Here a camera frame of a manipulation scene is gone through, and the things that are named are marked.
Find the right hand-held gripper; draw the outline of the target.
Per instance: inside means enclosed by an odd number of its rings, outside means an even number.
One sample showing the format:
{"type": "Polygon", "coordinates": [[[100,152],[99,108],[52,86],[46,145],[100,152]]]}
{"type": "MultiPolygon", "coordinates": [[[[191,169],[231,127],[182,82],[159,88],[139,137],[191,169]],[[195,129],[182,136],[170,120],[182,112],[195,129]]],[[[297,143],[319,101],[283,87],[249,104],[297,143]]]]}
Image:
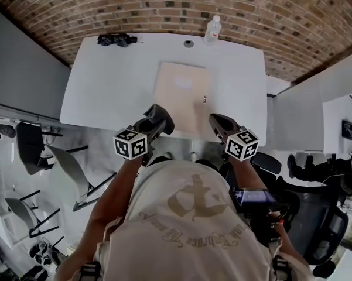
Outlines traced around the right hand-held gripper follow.
{"type": "Polygon", "coordinates": [[[225,152],[229,156],[237,160],[247,160],[256,154],[259,138],[252,130],[216,113],[209,115],[209,124],[225,144],[225,152]]]}

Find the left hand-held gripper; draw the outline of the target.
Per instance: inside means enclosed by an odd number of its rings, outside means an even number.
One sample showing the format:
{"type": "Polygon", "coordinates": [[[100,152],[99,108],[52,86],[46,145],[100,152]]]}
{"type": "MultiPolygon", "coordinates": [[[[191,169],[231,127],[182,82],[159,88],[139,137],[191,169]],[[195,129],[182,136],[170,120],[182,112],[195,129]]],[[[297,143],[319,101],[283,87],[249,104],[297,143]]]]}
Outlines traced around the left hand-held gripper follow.
{"type": "Polygon", "coordinates": [[[154,151],[151,143],[161,135],[165,127],[165,120],[153,123],[144,118],[137,121],[113,137],[115,153],[125,160],[141,158],[142,166],[147,166],[154,151]]]}

